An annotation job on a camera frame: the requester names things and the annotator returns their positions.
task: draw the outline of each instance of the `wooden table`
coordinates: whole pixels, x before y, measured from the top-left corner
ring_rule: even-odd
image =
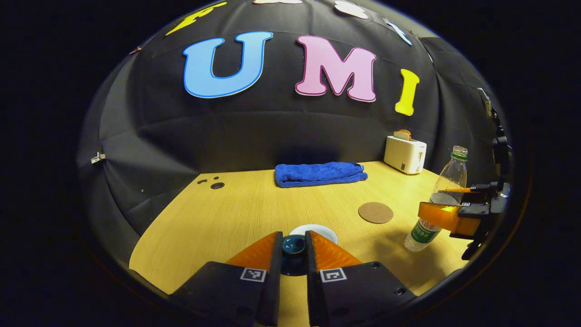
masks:
[[[224,262],[272,232],[287,235],[317,223],[334,230],[339,245],[362,262],[383,263],[416,295],[462,268],[469,240],[448,237],[445,230],[423,251],[403,246],[437,175],[425,169],[405,175],[380,161],[361,164],[369,175],[365,181],[289,189],[276,186],[274,170],[201,174],[145,231],[129,267],[171,294],[207,261]],[[216,182],[225,186],[211,189]],[[361,219],[357,210],[370,201],[389,206],[393,219],[380,225]],[[282,275],[279,326],[308,325],[306,277]]]

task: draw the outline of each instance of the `folded towel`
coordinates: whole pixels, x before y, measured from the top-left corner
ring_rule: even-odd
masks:
[[[316,165],[277,165],[274,179],[280,187],[353,183],[367,179],[364,167],[355,162],[328,162]]]

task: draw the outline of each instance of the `blue letter u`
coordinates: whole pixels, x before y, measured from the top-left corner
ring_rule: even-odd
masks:
[[[214,52],[224,43],[223,38],[211,38],[192,44],[184,50],[184,86],[199,98],[225,97],[241,92],[254,84],[262,74],[264,43],[272,38],[271,32],[248,32],[236,36],[242,42],[242,65],[238,73],[216,77],[212,73]]]

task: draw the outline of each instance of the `bottle label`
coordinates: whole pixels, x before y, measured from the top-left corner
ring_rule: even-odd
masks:
[[[411,237],[418,243],[430,243],[442,228],[421,218],[411,230]]]

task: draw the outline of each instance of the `cork coaster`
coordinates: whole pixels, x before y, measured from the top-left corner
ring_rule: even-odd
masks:
[[[367,202],[359,207],[359,215],[371,223],[386,223],[392,220],[393,210],[379,202]]]

